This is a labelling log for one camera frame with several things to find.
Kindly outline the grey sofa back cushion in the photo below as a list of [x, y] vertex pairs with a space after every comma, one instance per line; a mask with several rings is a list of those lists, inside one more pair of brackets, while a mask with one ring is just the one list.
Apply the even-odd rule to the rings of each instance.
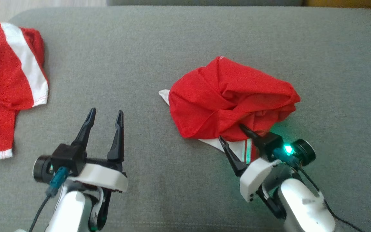
[[305, 0], [106, 0], [108, 6], [304, 6]]

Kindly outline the red jersey with number print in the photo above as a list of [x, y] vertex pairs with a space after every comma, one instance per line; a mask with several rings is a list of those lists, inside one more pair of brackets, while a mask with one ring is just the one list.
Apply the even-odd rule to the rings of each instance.
[[247, 164], [259, 153], [239, 125], [263, 136], [301, 101], [289, 82], [226, 57], [188, 72], [159, 95], [169, 105], [183, 138], [198, 139], [222, 151], [218, 140], [222, 137]]

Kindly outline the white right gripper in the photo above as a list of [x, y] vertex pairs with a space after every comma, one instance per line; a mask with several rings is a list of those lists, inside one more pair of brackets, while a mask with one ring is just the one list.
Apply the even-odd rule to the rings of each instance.
[[[241, 131], [252, 140], [253, 144], [262, 144], [262, 137], [244, 124], [240, 124]], [[236, 154], [231, 150], [229, 143], [221, 136], [218, 138], [225, 155], [237, 177], [240, 177], [240, 193], [243, 199], [249, 203], [258, 188], [262, 185], [272, 169], [280, 164], [280, 160], [269, 162], [263, 158], [251, 162], [248, 165], [239, 160]]]

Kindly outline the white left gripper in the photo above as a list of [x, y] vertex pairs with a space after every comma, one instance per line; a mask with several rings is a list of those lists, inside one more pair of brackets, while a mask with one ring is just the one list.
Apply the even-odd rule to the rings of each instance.
[[[72, 146], [87, 147], [91, 128], [95, 122], [96, 108], [91, 108]], [[125, 160], [124, 143], [124, 113], [119, 110], [115, 121], [115, 135], [112, 146], [107, 153], [107, 160], [88, 158], [80, 174], [76, 177], [69, 176], [67, 180], [82, 184], [118, 191], [120, 193], [128, 189], [128, 177], [123, 172], [122, 163]]]

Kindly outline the grey sofa seat cushion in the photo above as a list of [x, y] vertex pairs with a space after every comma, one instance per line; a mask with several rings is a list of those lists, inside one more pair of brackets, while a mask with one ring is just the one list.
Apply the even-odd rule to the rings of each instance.
[[106, 157], [119, 110], [125, 121], [128, 191], [112, 195], [104, 232], [282, 232], [260, 199], [244, 201], [221, 151], [180, 136], [158, 94], [218, 56], [293, 85], [301, 102], [272, 131], [313, 146], [305, 171], [371, 232], [371, 9], [43, 8], [10, 22], [40, 31], [50, 95], [19, 113], [14, 156], [0, 160], [0, 232], [29, 229], [47, 188], [35, 160], [71, 143], [92, 107], [89, 157]]

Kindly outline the yellow sofa cushion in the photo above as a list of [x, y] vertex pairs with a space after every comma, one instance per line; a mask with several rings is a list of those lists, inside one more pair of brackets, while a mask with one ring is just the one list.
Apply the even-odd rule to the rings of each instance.
[[304, 0], [305, 6], [371, 8], [371, 0]]

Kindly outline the red shorts with white stripe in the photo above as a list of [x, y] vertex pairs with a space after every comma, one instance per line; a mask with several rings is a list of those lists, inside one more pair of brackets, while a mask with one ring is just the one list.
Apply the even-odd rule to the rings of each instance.
[[47, 104], [44, 52], [39, 31], [0, 22], [0, 160], [13, 156], [18, 113]]

